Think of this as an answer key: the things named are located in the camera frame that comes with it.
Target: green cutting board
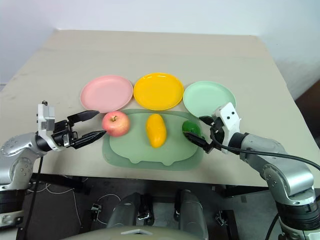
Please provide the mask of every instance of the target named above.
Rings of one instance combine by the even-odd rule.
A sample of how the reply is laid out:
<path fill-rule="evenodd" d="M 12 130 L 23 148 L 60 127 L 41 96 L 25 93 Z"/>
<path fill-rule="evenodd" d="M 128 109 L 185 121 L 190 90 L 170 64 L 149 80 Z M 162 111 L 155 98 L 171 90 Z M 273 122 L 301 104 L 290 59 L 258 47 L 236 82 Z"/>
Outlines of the green cutting board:
<path fill-rule="evenodd" d="M 121 137 L 105 135 L 102 153 L 105 160 L 127 168 L 189 170 L 202 159 L 203 150 L 189 142 L 182 133 L 182 124 L 190 120 L 199 125 L 196 117 L 181 111 L 152 111 L 127 109 L 123 111 L 130 119 L 129 132 Z M 162 116 L 167 138 L 159 148 L 150 146 L 146 133 L 146 121 L 151 114 Z"/>

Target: black cable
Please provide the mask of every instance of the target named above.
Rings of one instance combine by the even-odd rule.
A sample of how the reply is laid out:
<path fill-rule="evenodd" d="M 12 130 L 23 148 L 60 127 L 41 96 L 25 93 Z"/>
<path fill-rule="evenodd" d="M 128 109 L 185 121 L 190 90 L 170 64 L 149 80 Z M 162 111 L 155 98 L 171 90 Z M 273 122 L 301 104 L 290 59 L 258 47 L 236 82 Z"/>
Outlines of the black cable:
<path fill-rule="evenodd" d="M 234 152 L 239 152 L 239 153 L 244 153 L 244 154 L 256 154 L 256 155 L 271 156 L 271 157 L 278 157 L 278 158 L 284 158 L 284 159 L 293 159 L 293 160 L 296 160 L 296 161 L 299 161 L 299 162 L 303 162 L 305 164 L 309 164 L 309 165 L 315 167 L 316 169 L 318 169 L 320 171 L 320 165 L 314 163 L 313 161 L 310 161 L 308 159 L 305 159 L 305 158 L 302 158 L 302 157 L 299 157 L 299 156 L 281 154 L 281 153 L 275 153 L 275 152 L 267 152 L 267 151 L 245 150 L 245 149 L 240 149 L 240 148 L 237 148 L 237 147 L 225 146 L 225 145 L 222 145 L 220 142 L 218 142 L 214 136 L 212 136 L 212 140 L 214 141 L 214 143 L 216 145 L 218 145 L 222 149 L 226 149 L 226 150 L 234 151 Z M 315 198 L 316 202 L 318 200 L 320 200 L 320 195 Z M 270 227 L 269 227 L 269 230 L 268 230 L 268 232 L 266 234 L 265 240 L 269 239 L 270 234 L 271 234 L 271 232 L 272 232 L 272 230 L 273 230 L 278 218 L 279 218 L 279 214 L 277 213 L 275 215 Z"/>
<path fill-rule="evenodd" d="M 274 216 L 273 220 L 272 220 L 272 223 L 271 223 L 271 225 L 270 225 L 270 227 L 269 227 L 269 229 L 268 229 L 268 232 L 266 233 L 266 236 L 265 236 L 265 239 L 264 239 L 264 240 L 269 240 L 270 235 L 271 235 L 271 233 L 272 233 L 272 230 L 274 229 L 274 226 L 276 225 L 276 222 L 277 222 L 278 218 L 279 218 L 279 214 L 277 213 L 277 214 Z"/>
<path fill-rule="evenodd" d="M 234 152 L 239 152 L 239 153 L 244 153 L 244 154 L 256 154 L 256 155 L 271 156 L 271 157 L 278 157 L 278 158 L 284 158 L 284 159 L 293 159 L 293 160 L 297 160 L 299 162 L 303 162 L 305 164 L 309 164 L 320 171 L 320 165 L 316 164 L 313 161 L 310 161 L 308 159 L 305 159 L 305 158 L 302 158 L 299 156 L 276 153 L 276 152 L 267 152 L 267 151 L 245 150 L 245 149 L 240 149 L 237 147 L 225 146 L 225 145 L 222 145 L 220 142 L 218 142 L 214 136 L 212 137 L 212 140 L 214 141 L 214 143 L 216 145 L 218 145 L 222 149 L 226 149 L 226 150 L 234 151 Z"/>
<path fill-rule="evenodd" d="M 36 180 L 35 180 L 35 186 L 34 186 L 34 190 L 33 190 L 34 192 L 33 192 L 33 195 L 32 195 L 32 200 L 31 200 L 31 204 L 30 204 L 29 214 L 28 214 L 28 217 L 27 217 L 27 219 L 26 219 L 24 228 L 22 229 L 22 236 L 23 236 L 22 239 L 26 239 L 26 238 L 27 238 L 27 230 L 28 230 L 28 227 L 29 227 L 29 224 L 30 224 L 32 212 L 33 212 L 34 205 L 35 205 L 35 200 L 36 200 L 36 195 L 37 195 L 37 190 L 38 190 L 38 185 L 39 185 L 39 180 L 40 180 L 40 172 L 41 172 L 43 160 L 44 160 L 44 157 L 42 156 L 42 157 L 40 158 L 40 163 L 39 163 L 39 168 L 38 168 L 38 174 L 37 174 Z"/>

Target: light green plate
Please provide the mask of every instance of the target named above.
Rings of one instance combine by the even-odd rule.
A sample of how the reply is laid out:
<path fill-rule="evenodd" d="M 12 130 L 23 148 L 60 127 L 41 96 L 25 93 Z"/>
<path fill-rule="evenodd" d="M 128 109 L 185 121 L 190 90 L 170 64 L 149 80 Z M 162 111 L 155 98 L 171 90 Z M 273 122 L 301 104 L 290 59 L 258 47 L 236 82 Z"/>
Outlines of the light green plate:
<path fill-rule="evenodd" d="M 182 133 L 182 124 L 190 120 L 199 125 L 196 117 L 181 111 L 152 111 L 127 109 L 130 131 L 121 137 L 105 135 L 102 153 L 105 160 L 119 167 L 184 171 L 197 166 L 203 150 L 189 142 Z M 158 113 L 166 125 L 167 138 L 163 146 L 149 144 L 145 125 L 151 114 Z"/>
<path fill-rule="evenodd" d="M 185 108 L 194 116 L 211 116 L 220 106 L 231 102 L 236 108 L 236 98 L 225 86 L 214 81 L 197 81 L 183 94 Z"/>

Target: pink plate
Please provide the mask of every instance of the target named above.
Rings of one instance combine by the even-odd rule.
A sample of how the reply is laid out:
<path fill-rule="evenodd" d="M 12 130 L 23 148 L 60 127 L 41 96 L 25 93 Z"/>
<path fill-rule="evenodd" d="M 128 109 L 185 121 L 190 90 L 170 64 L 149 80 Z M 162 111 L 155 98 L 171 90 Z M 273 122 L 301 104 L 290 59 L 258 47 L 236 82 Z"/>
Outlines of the pink plate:
<path fill-rule="evenodd" d="M 85 109 L 100 113 L 116 111 L 132 98 L 131 82 L 117 75 L 100 76 L 84 86 L 80 101 Z"/>

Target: yellow plate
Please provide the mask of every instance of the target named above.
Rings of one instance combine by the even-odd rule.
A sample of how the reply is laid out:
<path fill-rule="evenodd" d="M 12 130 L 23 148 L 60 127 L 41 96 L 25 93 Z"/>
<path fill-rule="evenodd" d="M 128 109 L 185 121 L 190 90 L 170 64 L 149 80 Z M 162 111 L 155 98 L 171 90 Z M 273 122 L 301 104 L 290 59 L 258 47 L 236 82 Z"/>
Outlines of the yellow plate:
<path fill-rule="evenodd" d="M 142 107 L 155 111 L 173 108 L 184 95 L 184 86 L 175 76 L 155 72 L 140 78 L 133 88 L 135 100 Z"/>

